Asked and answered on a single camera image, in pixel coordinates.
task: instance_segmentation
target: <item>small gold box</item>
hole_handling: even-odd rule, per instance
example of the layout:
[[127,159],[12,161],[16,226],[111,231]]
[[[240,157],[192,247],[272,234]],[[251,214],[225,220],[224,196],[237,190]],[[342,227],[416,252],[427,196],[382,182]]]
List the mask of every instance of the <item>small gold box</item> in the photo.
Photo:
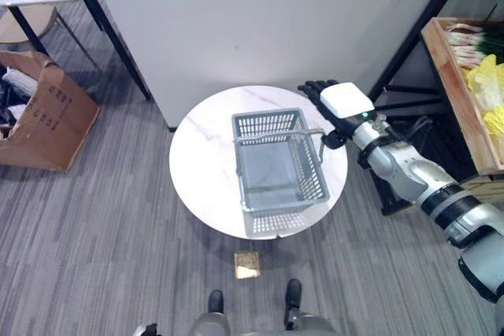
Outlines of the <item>small gold box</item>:
[[235,276],[237,279],[259,277],[259,252],[235,253]]

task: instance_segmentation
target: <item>wooden tray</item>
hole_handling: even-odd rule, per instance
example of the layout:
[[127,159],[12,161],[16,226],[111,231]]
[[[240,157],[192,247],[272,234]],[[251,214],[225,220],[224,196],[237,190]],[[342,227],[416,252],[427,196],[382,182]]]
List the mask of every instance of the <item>wooden tray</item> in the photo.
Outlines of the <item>wooden tray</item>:
[[455,61],[454,53],[445,38],[445,28],[456,23],[477,26],[483,21],[433,17],[422,29],[422,37],[439,73],[451,108],[457,117],[476,170],[480,175],[502,174],[504,164],[499,160],[497,149],[490,139],[483,117],[473,96],[469,93],[464,74]]

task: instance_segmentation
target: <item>basket handle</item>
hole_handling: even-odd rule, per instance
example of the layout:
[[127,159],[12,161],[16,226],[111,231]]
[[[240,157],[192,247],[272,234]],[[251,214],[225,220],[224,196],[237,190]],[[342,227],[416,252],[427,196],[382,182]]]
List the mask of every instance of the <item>basket handle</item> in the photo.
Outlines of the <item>basket handle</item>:
[[[287,131],[278,131],[276,133],[264,133],[257,135],[248,135],[245,137],[236,137],[233,141],[235,144],[242,141],[255,141],[256,139],[266,138],[266,137],[276,137],[280,135],[293,135],[293,134],[303,134],[303,135],[313,135],[313,134],[321,134],[325,135],[324,129],[318,127],[316,129],[308,129],[308,130],[287,130]],[[318,160],[320,164],[324,161],[324,143],[321,141],[321,147],[318,150]]]

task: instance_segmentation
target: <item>white wall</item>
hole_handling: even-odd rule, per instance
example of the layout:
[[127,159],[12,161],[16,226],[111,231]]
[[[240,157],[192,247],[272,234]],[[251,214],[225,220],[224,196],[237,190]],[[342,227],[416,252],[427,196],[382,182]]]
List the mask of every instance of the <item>white wall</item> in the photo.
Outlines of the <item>white wall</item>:
[[106,0],[166,121],[240,84],[376,81],[428,0]]

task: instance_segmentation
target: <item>wooden crate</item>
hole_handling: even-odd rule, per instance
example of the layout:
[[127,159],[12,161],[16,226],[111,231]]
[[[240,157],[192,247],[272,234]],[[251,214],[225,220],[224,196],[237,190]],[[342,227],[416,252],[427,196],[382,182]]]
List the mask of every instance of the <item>wooden crate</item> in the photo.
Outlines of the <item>wooden crate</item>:
[[462,186],[482,202],[504,201],[504,180],[490,180],[481,176],[463,183]]
[[480,175],[504,173],[497,149],[490,139],[483,117],[469,93],[462,70],[446,38],[445,29],[456,23],[481,25],[482,21],[454,17],[433,17],[422,30],[422,37],[439,73],[444,90],[457,117],[472,161]]

